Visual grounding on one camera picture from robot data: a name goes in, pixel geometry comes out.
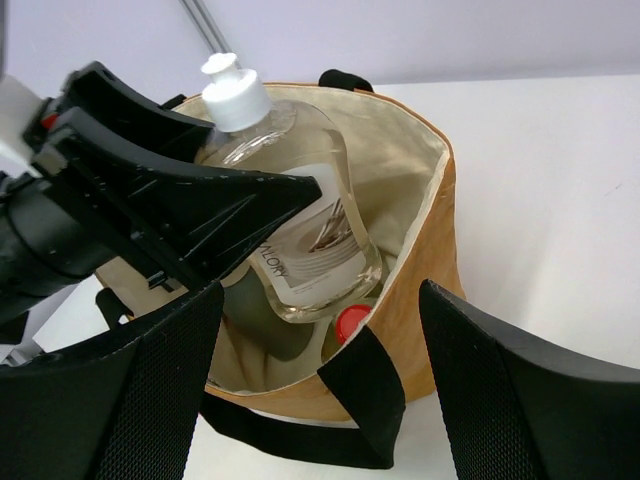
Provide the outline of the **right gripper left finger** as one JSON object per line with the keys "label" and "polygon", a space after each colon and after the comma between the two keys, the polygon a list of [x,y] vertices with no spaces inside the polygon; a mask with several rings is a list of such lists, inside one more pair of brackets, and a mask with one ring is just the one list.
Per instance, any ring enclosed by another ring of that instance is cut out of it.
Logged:
{"label": "right gripper left finger", "polygon": [[218,333],[213,283],[1,369],[4,479],[180,479]]}

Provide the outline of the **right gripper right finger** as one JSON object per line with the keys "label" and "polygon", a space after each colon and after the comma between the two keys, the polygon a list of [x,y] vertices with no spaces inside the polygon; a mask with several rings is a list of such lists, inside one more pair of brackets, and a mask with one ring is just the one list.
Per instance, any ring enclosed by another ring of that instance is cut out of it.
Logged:
{"label": "right gripper right finger", "polygon": [[560,347],[431,280],[419,310],[458,478],[638,478],[637,369]]}

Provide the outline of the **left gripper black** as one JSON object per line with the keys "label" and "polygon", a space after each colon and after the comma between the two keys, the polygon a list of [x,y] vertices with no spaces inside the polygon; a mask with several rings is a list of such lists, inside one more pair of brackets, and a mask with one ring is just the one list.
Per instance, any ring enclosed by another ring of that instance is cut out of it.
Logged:
{"label": "left gripper black", "polygon": [[39,172],[1,173],[1,342],[29,311],[124,259],[150,287],[197,289],[318,200],[308,176],[197,165],[213,124],[157,104],[94,61],[70,73],[61,112],[22,130]]}

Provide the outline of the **grey pump bottle beige cap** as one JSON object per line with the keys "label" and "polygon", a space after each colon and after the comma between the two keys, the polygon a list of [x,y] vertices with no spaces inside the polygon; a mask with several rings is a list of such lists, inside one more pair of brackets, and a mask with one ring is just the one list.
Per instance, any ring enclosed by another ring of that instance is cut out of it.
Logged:
{"label": "grey pump bottle beige cap", "polygon": [[290,361],[305,350],[314,327],[288,323],[278,316],[249,263],[243,262],[221,281],[221,285],[226,318],[266,354],[280,361]]}

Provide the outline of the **yellow dish soap red cap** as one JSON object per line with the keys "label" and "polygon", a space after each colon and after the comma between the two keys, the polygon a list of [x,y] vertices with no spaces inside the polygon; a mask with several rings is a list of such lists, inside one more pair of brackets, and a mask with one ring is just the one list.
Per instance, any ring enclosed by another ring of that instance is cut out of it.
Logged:
{"label": "yellow dish soap red cap", "polygon": [[359,325],[369,316],[374,304],[375,302],[372,299],[362,300],[346,307],[333,318],[326,331],[321,348],[321,360],[323,363],[326,363],[342,348]]}

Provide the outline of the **clear amber soap bottle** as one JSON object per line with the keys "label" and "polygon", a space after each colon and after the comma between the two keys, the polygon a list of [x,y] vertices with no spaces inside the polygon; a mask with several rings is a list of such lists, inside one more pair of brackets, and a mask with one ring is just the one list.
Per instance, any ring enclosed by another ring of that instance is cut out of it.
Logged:
{"label": "clear amber soap bottle", "polygon": [[211,55],[201,70],[210,78],[202,100],[215,127],[198,163],[311,176],[322,192],[249,258],[276,314],[310,323],[367,295],[382,260],[354,199],[338,127],[309,103],[272,99],[233,53]]}

